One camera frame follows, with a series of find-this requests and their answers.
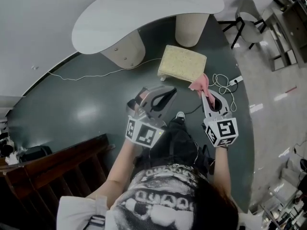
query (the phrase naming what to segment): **table leg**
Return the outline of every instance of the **table leg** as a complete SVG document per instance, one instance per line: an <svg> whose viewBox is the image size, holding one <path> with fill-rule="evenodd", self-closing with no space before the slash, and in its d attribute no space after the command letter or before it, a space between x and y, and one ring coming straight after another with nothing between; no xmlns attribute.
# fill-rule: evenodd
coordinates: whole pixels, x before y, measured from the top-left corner
<svg viewBox="0 0 307 230"><path fill-rule="evenodd" d="M175 39L184 47L195 46L207 23L209 14L187 13L176 16Z"/></svg>
<svg viewBox="0 0 307 230"><path fill-rule="evenodd" d="M101 54L119 67L129 69L142 62L145 56L145 46L138 30L135 30L110 48L101 51Z"/></svg>

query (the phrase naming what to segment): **white cable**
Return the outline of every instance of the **white cable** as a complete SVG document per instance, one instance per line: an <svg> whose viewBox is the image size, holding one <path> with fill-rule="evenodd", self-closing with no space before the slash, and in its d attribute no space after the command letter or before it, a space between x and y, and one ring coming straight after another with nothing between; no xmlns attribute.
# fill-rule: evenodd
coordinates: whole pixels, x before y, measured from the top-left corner
<svg viewBox="0 0 307 230"><path fill-rule="evenodd" d="M223 76L224 78L226 78L227 84L226 84L225 86L224 86L224 85L221 85L221 84L219 83L219 81L218 81L218 76ZM235 103L234 95L231 93L230 89L228 88L229 86L231 86L231 85L229 84L229 79L228 79L225 75L223 75L223 74L213 74L213 76L212 76L212 81L213 81L213 84L212 84L212 85L209 85L209 86L214 86L214 85L215 85L215 86L219 87L219 93L220 93L220 94L225 94L227 90L230 92L230 94L231 94L231 96L232 96L232 102L231 102L231 105L230 105L230 110L231 110L232 112L235 112L235 111L236 111L236 103Z"/></svg>
<svg viewBox="0 0 307 230"><path fill-rule="evenodd" d="M112 73L115 73L115 72L119 72L119 71L123 71L123 70L132 70L132 69L136 69L137 67L139 67L139 66L141 66L141 65L143 65L143 64L145 64L145 63L147 63L147 62L149 62L149 61L156 60L156 59L150 59L150 60L145 61L145 62L143 62L143 63L141 63L141 64L139 64L138 66L133 67L133 68L129 68L129 69L119 69L119 70L117 70L117 71L109 72L109 73L107 73L107 74L105 74L105 75L83 76L83 77L81 77L81 78L79 78L79 79L64 79L64 78L62 78L62 76L60 76L60 75L53 74L53 73L51 73L51 72L48 72L48 73L49 73L50 75L52 75L52 76L60 77L60 78L62 78L63 80L78 81L78 80L81 80L81 79L83 79L83 78L89 78L89 77L105 77L105 76L107 76L107 75L109 75L109 74L112 74Z"/></svg>

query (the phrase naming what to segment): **power strip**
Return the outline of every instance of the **power strip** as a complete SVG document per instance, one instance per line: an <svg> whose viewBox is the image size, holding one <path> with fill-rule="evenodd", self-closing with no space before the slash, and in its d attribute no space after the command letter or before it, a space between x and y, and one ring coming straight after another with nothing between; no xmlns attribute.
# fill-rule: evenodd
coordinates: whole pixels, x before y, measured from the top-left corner
<svg viewBox="0 0 307 230"><path fill-rule="evenodd" d="M242 78L242 76L239 76L239 77L237 77L237 78L231 80L231 81L229 82L229 84L230 84L231 86L233 86L233 85L236 84L236 82L239 83L239 82L241 82L241 81L243 81L243 78Z"/></svg>

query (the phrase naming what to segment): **black and white t-shirt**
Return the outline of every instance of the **black and white t-shirt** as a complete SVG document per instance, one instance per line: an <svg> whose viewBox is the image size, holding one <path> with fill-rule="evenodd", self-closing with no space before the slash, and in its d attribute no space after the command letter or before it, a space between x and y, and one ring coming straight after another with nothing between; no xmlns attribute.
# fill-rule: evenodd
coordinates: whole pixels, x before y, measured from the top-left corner
<svg viewBox="0 0 307 230"><path fill-rule="evenodd" d="M185 168L159 166L143 170L136 174L110 210L106 207L106 197L96 201L62 197L57 229L83 229L93 215L99 215L98 219L92 217L94 224L88 229L190 230L197 180Z"/></svg>

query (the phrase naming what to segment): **white sleeve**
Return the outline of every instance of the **white sleeve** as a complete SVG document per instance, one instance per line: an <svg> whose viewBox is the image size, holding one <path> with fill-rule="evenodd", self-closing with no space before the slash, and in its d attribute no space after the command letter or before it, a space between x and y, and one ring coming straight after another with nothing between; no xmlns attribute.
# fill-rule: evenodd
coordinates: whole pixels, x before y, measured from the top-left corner
<svg viewBox="0 0 307 230"><path fill-rule="evenodd" d="M96 200L63 196L59 201L57 230L82 230L93 215L106 216L106 197Z"/></svg>

